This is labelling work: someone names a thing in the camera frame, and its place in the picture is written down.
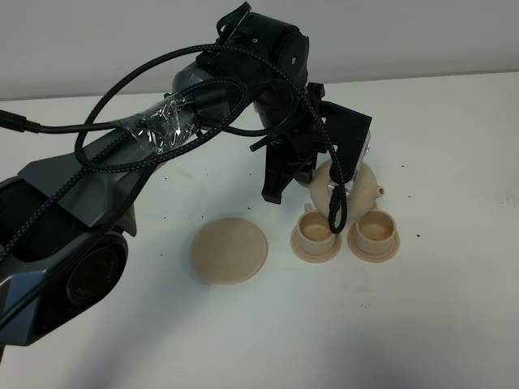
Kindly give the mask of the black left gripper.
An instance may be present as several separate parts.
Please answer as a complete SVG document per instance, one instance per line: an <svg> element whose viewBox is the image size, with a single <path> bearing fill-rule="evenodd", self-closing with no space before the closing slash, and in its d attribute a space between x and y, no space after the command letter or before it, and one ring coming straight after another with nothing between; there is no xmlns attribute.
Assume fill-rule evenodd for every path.
<svg viewBox="0 0 519 389"><path fill-rule="evenodd" d="M348 182L370 129L371 117L324 101L322 84L309 83L307 91L336 148L344 181ZM272 130L261 139L261 146L266 148L262 196L267 202L279 203L292 180L311 181L317 155L327 152L328 147L303 104L287 92L273 89L261 96L261 121Z"/></svg>

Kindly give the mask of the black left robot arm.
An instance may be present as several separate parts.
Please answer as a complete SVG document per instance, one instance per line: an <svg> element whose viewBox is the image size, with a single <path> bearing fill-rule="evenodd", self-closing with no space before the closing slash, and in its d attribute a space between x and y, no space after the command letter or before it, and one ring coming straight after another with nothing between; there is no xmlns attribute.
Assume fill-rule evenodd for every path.
<svg viewBox="0 0 519 389"><path fill-rule="evenodd" d="M222 132L255 139L266 151L262 196L280 203L292 181L309 183L317 156L325 224L339 233L354 216L352 189L370 140L371 119L328 102L307 79L309 40L291 24L248 4L222 17L217 40L155 58L97 103L83 124L44 126L2 112L20 133L76 137L75 150L37 160L1 184L1 343L28 346L102 300L127 263L134 201L161 165ZM132 80L194 54L171 92L127 118L97 121Z"/></svg>

